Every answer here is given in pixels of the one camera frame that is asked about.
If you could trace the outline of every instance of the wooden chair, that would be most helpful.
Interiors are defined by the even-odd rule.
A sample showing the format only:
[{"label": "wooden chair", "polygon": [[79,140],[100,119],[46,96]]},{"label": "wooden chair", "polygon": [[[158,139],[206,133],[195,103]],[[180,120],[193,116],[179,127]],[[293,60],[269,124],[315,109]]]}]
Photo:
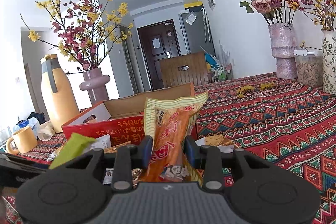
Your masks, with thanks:
[{"label": "wooden chair", "polygon": [[194,85],[209,83],[204,52],[161,59],[160,67],[165,88],[191,82]]}]

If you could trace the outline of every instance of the gray refrigerator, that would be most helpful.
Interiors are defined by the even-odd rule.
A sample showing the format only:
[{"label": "gray refrigerator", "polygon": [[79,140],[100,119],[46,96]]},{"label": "gray refrigerator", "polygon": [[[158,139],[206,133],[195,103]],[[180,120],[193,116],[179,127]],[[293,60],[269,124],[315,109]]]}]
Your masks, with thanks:
[{"label": "gray refrigerator", "polygon": [[215,48],[213,46],[211,31],[204,30],[203,12],[194,12],[196,19],[192,25],[185,21],[190,16],[190,13],[179,14],[182,33],[185,39],[185,45],[188,53],[195,53],[202,51],[201,47],[209,54],[215,55]]}]

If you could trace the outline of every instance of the pink textured vase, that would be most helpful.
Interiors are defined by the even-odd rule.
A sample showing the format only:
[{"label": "pink textured vase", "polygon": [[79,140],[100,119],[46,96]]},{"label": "pink textured vase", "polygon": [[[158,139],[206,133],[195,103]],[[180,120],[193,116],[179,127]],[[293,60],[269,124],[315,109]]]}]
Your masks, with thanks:
[{"label": "pink textured vase", "polygon": [[294,50],[298,49],[293,24],[277,23],[268,26],[272,56],[277,59],[277,77],[297,78]]},{"label": "pink textured vase", "polygon": [[81,90],[87,90],[92,105],[109,100],[109,95],[105,84],[110,82],[111,78],[108,75],[101,73],[101,68],[96,68],[83,72],[84,82],[79,85]]}]

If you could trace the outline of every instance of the table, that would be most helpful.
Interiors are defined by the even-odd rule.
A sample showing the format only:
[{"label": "table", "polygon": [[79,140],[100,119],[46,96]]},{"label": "table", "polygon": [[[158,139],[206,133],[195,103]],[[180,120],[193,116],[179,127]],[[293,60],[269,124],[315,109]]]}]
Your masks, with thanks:
[{"label": "table", "polygon": [[[260,90],[274,82],[275,87]],[[256,89],[243,98],[236,90],[251,85]],[[208,91],[208,101],[198,117],[198,138],[225,134],[241,148],[273,162],[308,180],[321,194],[321,206],[313,224],[330,224],[336,219],[336,96],[296,80],[278,79],[275,73],[227,80],[195,87]],[[45,163],[65,141],[56,134],[40,142],[24,156]],[[223,169],[226,186],[233,179]],[[5,199],[7,224],[21,224],[14,209],[15,198]]]}]

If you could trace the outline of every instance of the beige ceramic mug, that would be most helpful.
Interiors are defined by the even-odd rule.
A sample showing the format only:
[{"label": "beige ceramic mug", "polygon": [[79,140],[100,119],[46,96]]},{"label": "beige ceramic mug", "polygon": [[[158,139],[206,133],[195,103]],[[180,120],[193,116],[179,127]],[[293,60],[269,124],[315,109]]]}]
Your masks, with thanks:
[{"label": "beige ceramic mug", "polygon": [[[16,144],[17,149],[11,148],[11,142],[13,140]],[[6,142],[7,152],[13,155],[17,155],[19,153],[27,153],[36,146],[37,139],[30,126],[26,126],[16,131],[15,133],[13,133],[12,137],[10,137]]]}]

